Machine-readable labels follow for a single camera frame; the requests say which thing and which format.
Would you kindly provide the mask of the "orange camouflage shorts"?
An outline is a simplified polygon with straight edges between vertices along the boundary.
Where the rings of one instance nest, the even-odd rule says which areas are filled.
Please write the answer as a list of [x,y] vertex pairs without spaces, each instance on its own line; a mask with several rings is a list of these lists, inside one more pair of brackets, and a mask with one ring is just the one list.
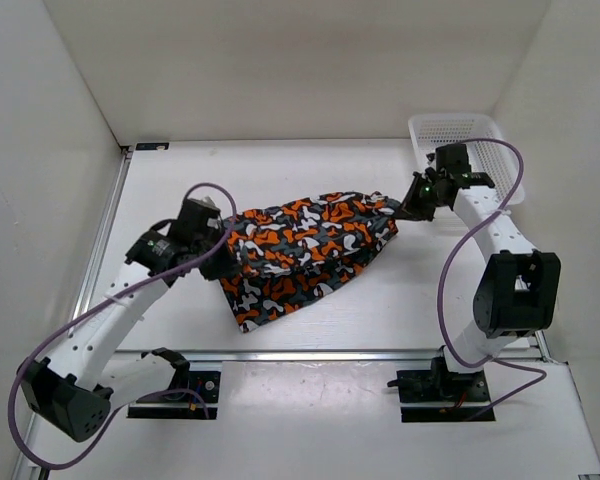
[[249,333],[344,287],[397,235],[397,200],[380,192],[305,197],[237,215],[235,270],[220,285]]

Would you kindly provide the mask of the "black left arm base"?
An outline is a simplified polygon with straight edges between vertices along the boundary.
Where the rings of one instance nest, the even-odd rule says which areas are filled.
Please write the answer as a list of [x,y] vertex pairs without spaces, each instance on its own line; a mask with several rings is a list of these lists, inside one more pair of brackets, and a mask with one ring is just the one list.
[[127,407],[128,419],[216,420],[221,387],[219,367],[197,366],[181,353],[156,349],[175,366],[168,387],[142,397]]

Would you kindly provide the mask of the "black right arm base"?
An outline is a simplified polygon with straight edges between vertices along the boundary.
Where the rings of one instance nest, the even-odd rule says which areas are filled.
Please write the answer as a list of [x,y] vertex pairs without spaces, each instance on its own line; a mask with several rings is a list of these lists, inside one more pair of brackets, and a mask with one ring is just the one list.
[[443,358],[431,360],[425,370],[398,370],[387,383],[397,391],[402,423],[494,422],[491,397],[483,370],[455,373]]

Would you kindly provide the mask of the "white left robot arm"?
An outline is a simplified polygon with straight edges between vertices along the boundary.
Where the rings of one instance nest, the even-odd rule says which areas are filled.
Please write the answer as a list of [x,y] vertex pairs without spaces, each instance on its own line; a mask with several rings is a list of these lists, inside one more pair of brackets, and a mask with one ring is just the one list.
[[186,275],[184,264],[206,258],[224,232],[220,209],[205,197],[185,199],[176,219],[143,233],[127,252],[104,308],[25,369],[21,387],[32,410],[84,442],[127,403],[158,392],[168,400],[185,396],[189,363],[176,351],[153,349],[121,366],[110,360],[146,311]]

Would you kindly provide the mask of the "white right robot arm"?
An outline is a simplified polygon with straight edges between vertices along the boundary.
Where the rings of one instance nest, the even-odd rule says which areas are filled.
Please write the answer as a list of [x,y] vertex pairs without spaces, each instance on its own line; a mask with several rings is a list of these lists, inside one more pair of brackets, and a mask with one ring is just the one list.
[[[510,198],[499,196],[488,173],[473,170],[466,142],[440,146],[428,159],[429,167],[414,175],[396,216],[431,221],[437,209],[447,207],[468,229],[443,265],[436,296],[446,365],[430,373],[429,387],[438,398],[450,400],[464,389],[464,374],[480,371],[505,346],[551,325],[561,261],[516,227],[505,212]],[[474,295],[473,318],[451,338],[443,317],[444,289],[454,256],[469,241],[476,243],[486,266]]]

